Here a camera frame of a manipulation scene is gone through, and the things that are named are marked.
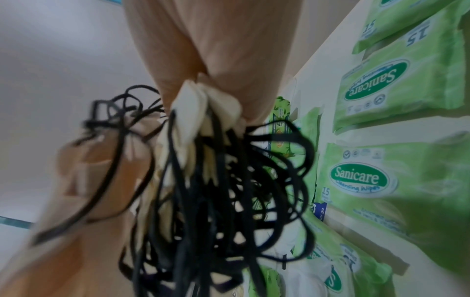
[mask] black string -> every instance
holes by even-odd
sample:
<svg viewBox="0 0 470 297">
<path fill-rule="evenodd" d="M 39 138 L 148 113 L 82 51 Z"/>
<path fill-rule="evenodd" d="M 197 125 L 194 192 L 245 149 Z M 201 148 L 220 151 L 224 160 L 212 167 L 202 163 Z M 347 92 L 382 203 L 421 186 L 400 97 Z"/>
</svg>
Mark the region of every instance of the black string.
<svg viewBox="0 0 470 297">
<path fill-rule="evenodd" d="M 308 207 L 309 197 L 302 178 L 312 167 L 313 145 L 286 120 L 275 123 L 283 123 L 292 133 L 252 135 L 251 132 L 257 127 L 249 127 L 243 138 L 239 139 L 233 130 L 222 130 L 220 119 L 209 108 L 207 116 L 211 120 L 214 136 L 196 136 L 195 167 L 191 176 L 186 176 L 174 146 L 176 111 L 172 111 L 161 126 L 147 135 L 141 135 L 132 129 L 141 119 L 164 112 L 160 98 L 144 109 L 142 102 L 129 93 L 139 88 L 159 94 L 153 87 L 137 85 L 111 100 L 93 103 L 90 119 L 85 121 L 88 132 L 76 145 L 94 141 L 105 131 L 116 130 L 117 146 L 110 169 L 96 193 L 81 210 L 56 227 L 40 232 L 33 244 L 38 245 L 61 236 L 78 224 L 96 223 L 126 212 L 139 200 L 154 176 L 156 161 L 149 141 L 159 136 L 162 128 L 167 125 L 167 135 L 161 136 L 168 138 L 168 159 L 160 173 L 157 192 L 144 222 L 146 225 L 138 226 L 137 220 L 135 221 L 129 236 L 129 250 L 123 247 L 117 268 L 133 283 L 134 293 L 138 297 L 146 297 L 149 294 L 183 297 L 191 287 L 194 288 L 193 296 L 209 296 L 210 287 L 224 293 L 243 283 L 242 270 L 248 268 L 258 295 L 265 297 L 266 283 L 257 262 L 258 258 L 282 262 L 285 265 L 287 262 L 304 258 L 313 251 L 314 235 L 302 218 L 302 213 Z M 135 104 L 129 105 L 128 98 L 133 99 Z M 99 119 L 100 106 L 106 107 L 107 119 Z M 132 120 L 127 123 L 125 116 L 131 117 Z M 90 219 L 88 214 L 106 193 L 119 170 L 126 137 L 135 137 L 147 146 L 151 155 L 148 170 L 124 209 L 108 217 Z M 296 143 L 304 148 L 305 161 L 295 168 L 282 154 L 256 146 L 257 142 L 263 141 Z M 204 182 L 203 177 L 204 168 L 208 166 L 205 160 L 206 152 L 213 153 L 215 158 L 216 181 L 210 180 L 208 183 Z M 227 163 L 228 156 L 233 160 L 230 163 Z M 170 173 L 175 180 L 175 186 L 169 191 L 162 191 L 163 180 Z M 289 188 L 293 193 L 290 198 L 287 194 Z M 261 209 L 253 209 L 255 200 L 260 202 Z M 164 205 L 167 205 L 166 211 L 171 212 L 170 229 L 167 231 L 161 230 L 160 212 Z M 235 205 L 240 205 L 242 210 L 237 211 Z M 275 220 L 270 220 L 271 214 L 276 215 Z M 279 240 L 284 226 L 296 219 L 301 220 L 301 225 L 306 231 L 304 250 L 300 255 L 282 259 L 264 254 Z M 257 244 L 255 232 L 263 229 L 271 230 L 270 236 L 265 242 Z M 137 246 L 137 230 L 145 232 L 141 234 L 141 246 Z M 238 232 L 245 238 L 242 243 L 236 243 L 234 240 Z M 226 275 L 229 280 L 214 283 L 211 273 Z M 164 282 L 174 282 L 175 289 L 167 287 Z"/>
</svg>

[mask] bundle of black cords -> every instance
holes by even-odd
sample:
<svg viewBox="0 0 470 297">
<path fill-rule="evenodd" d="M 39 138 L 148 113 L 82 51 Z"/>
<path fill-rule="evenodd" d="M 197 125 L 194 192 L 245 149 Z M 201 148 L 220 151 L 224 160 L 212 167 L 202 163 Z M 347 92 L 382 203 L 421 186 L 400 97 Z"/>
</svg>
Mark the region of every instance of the bundle of black cords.
<svg viewBox="0 0 470 297">
<path fill-rule="evenodd" d="M 163 113 L 160 99 L 149 108 L 144 109 L 142 102 L 129 92 L 144 88 L 159 94 L 155 88 L 137 85 L 132 86 L 111 100 L 98 100 L 93 103 L 90 119 L 84 122 L 87 129 L 85 137 L 76 142 L 81 145 L 85 141 L 95 139 L 107 129 L 118 131 L 117 146 L 111 166 L 90 201 L 75 215 L 49 230 L 40 232 L 35 238 L 35 245 L 51 240 L 67 232 L 71 227 L 86 220 L 87 214 L 100 201 L 115 175 L 124 151 L 126 137 L 137 137 L 146 144 L 150 151 L 151 162 L 142 182 L 133 194 L 125 209 L 113 216 L 101 219 L 88 219 L 92 224 L 126 212 L 128 208 L 142 195 L 150 183 L 156 162 L 153 148 L 149 140 L 157 136 L 164 125 L 168 125 L 169 155 L 160 178 L 155 199 L 151 204 L 147 218 L 148 228 L 144 235 L 141 248 L 136 248 L 137 220 L 130 234 L 130 255 L 132 265 L 124 263 L 128 252 L 123 248 L 118 267 L 122 274 L 133 282 L 136 296 L 175 296 L 185 297 L 193 288 L 193 296 L 207 297 L 210 287 L 219 292 L 227 292 L 243 283 L 242 270 L 249 269 L 259 296 L 265 297 L 266 283 L 257 258 L 266 258 L 277 262 L 289 262 L 302 259 L 311 254 L 314 248 L 314 235 L 301 217 L 308 207 L 308 192 L 303 177 L 310 170 L 314 160 L 312 143 L 304 138 L 295 126 L 287 120 L 283 122 L 292 133 L 253 135 L 258 127 L 249 127 L 243 139 L 239 139 L 233 130 L 223 132 L 219 118 L 210 108 L 207 115 L 211 119 L 214 137 L 198 135 L 194 139 L 196 150 L 196 165 L 192 176 L 187 177 L 178 162 L 174 148 L 173 129 L 175 128 L 176 111 L 171 111 L 163 125 L 147 135 L 141 135 L 132 126 L 142 118 L 153 113 Z M 128 105 L 128 98 L 137 104 Z M 107 119 L 100 120 L 98 111 L 101 106 L 107 109 Z M 126 123 L 125 116 L 131 117 Z M 230 145 L 224 144 L 223 134 L 226 134 Z M 294 168 L 292 163 L 282 154 L 270 152 L 255 144 L 265 141 L 282 141 L 296 143 L 305 149 L 305 161 Z M 211 148 L 215 154 L 216 176 L 218 182 L 208 183 L 203 179 L 204 147 Z M 227 163 L 227 155 L 232 156 Z M 162 196 L 163 180 L 171 165 L 175 186 L 172 191 Z M 290 188 L 293 197 L 288 198 Z M 258 199 L 261 209 L 253 209 L 253 203 Z M 161 234 L 159 209 L 167 201 L 173 202 L 171 222 L 171 240 Z M 274 207 L 267 208 L 268 202 L 274 202 Z M 275 213 L 274 220 L 268 220 L 268 214 Z M 300 220 L 306 233 L 304 250 L 291 259 L 276 258 L 263 254 L 279 240 L 283 227 L 294 220 Z M 269 230 L 269 238 L 260 245 L 256 244 L 255 231 Z M 245 241 L 236 243 L 235 235 L 240 232 Z M 211 273 L 222 274 L 228 281 L 214 283 Z"/>
</svg>

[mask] teal strip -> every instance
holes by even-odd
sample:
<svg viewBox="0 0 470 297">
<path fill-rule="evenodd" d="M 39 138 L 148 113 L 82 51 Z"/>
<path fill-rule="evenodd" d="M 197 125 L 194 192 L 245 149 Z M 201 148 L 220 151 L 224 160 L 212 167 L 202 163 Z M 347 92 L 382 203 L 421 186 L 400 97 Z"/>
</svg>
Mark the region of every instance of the teal strip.
<svg viewBox="0 0 470 297">
<path fill-rule="evenodd" d="M 22 229 L 29 229 L 33 225 L 31 222 L 17 220 L 17 219 L 10 219 L 0 216 L 0 225 L 7 225 Z"/>
</svg>

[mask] teal edge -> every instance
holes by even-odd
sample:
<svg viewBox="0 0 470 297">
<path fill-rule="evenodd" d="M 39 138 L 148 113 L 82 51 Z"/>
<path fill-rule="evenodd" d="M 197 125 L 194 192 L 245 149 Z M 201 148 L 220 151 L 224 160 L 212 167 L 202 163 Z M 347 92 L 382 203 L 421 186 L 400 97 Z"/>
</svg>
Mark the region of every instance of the teal edge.
<svg viewBox="0 0 470 297">
<path fill-rule="evenodd" d="M 10 219 L 0 216 L 0 225 L 7 225 L 22 229 L 29 229 L 33 225 L 31 222 L 17 220 L 17 219 Z"/>
</svg>

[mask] blue label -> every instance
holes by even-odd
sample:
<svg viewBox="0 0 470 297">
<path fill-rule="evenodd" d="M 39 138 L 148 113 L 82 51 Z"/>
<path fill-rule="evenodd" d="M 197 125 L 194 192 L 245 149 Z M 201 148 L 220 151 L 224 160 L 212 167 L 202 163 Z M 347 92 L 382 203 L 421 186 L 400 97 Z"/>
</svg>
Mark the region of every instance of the blue label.
<svg viewBox="0 0 470 297">
<path fill-rule="evenodd" d="M 312 212 L 320 221 L 323 222 L 327 212 L 327 203 L 313 203 Z"/>
</svg>

